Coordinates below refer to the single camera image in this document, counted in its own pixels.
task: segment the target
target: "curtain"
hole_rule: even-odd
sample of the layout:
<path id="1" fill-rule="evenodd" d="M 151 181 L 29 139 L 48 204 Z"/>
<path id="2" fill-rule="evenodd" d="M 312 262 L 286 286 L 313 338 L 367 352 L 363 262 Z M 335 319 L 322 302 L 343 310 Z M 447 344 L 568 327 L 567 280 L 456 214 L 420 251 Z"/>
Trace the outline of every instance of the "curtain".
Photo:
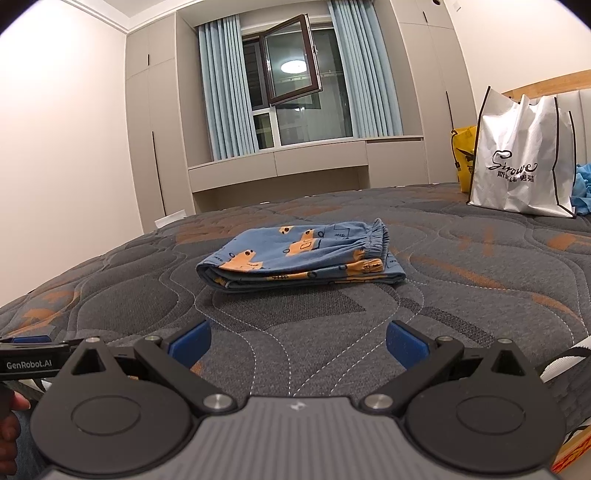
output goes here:
<path id="1" fill-rule="evenodd" d="M 402 135 L 402 122 L 386 45 L 368 0 L 329 0 L 343 62 L 353 136 Z"/>
<path id="2" fill-rule="evenodd" d="M 199 51 L 214 160 L 257 152 L 238 15 L 200 25 Z"/>

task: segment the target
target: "gray quilted mattress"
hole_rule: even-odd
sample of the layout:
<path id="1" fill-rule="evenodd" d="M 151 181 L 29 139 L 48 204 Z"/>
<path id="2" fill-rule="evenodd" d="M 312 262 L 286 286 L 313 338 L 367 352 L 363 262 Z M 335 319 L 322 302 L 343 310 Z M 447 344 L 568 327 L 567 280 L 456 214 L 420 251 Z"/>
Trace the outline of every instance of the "gray quilted mattress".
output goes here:
<path id="1" fill-rule="evenodd" d="M 192 370 L 240 401 L 249 394 L 358 399 L 403 372 L 385 347 L 392 320 L 431 337 L 452 335 L 467 346 L 510 337 L 534 365 L 586 339 L 589 220 L 524 216 L 465 202 L 457 184 L 440 184 L 192 216 L 4 306 L 0 334 L 55 340 L 98 335 L 129 345 L 149 333 L 167 336 L 205 315 L 212 347 Z M 249 228 L 375 218 L 388 225 L 391 250 L 407 273 L 396 288 L 368 283 L 225 294 L 196 274 L 200 260 Z M 570 427 L 591 416 L 588 377 L 591 365 L 583 360 L 546 383 Z"/>

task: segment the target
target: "window pane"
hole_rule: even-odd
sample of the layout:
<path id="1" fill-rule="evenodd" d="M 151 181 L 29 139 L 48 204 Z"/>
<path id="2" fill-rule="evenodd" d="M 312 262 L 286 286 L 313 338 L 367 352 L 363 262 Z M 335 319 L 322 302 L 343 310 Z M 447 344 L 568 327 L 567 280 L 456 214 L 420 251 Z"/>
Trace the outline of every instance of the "window pane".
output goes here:
<path id="1" fill-rule="evenodd" d="M 273 132 L 271 130 L 271 119 L 268 113 L 262 113 L 254 116 L 256 140 L 259 144 L 259 149 L 273 147 Z"/>
<path id="2" fill-rule="evenodd" d="M 323 89 L 275 107 L 281 145 L 353 136 L 349 98 L 335 31 L 313 30 L 312 35 Z"/>
<path id="3" fill-rule="evenodd" d="M 257 45 L 247 43 L 244 45 L 244 63 L 246 65 L 246 80 L 248 82 L 248 93 L 250 93 L 252 109 L 263 108 L 263 94 L 261 90 L 261 80 L 259 76 L 259 67 L 256 57 Z"/>
<path id="4" fill-rule="evenodd" d="M 299 21 L 264 37 L 271 66 L 273 97 L 312 85 Z"/>

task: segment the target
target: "white shopping bag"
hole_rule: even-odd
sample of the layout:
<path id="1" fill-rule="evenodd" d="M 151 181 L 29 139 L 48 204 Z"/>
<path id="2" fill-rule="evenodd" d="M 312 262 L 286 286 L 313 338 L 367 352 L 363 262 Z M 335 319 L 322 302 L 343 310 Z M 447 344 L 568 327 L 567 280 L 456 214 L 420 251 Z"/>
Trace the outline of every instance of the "white shopping bag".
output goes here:
<path id="1" fill-rule="evenodd" d="M 556 97 L 530 105 L 525 95 L 517 103 L 489 87 L 475 151 L 469 205 L 574 217 L 574 129 L 570 112 L 558 108 Z"/>

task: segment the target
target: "yellow bag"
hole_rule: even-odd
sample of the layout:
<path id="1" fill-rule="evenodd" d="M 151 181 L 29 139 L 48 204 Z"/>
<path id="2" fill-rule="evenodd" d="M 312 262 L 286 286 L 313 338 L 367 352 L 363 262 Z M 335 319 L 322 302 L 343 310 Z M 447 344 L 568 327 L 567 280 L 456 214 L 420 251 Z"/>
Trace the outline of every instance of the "yellow bag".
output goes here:
<path id="1" fill-rule="evenodd" d="M 456 159 L 457 178 L 463 193 L 470 192 L 470 182 L 474 174 L 474 146 L 476 126 L 452 130 L 452 151 Z"/>

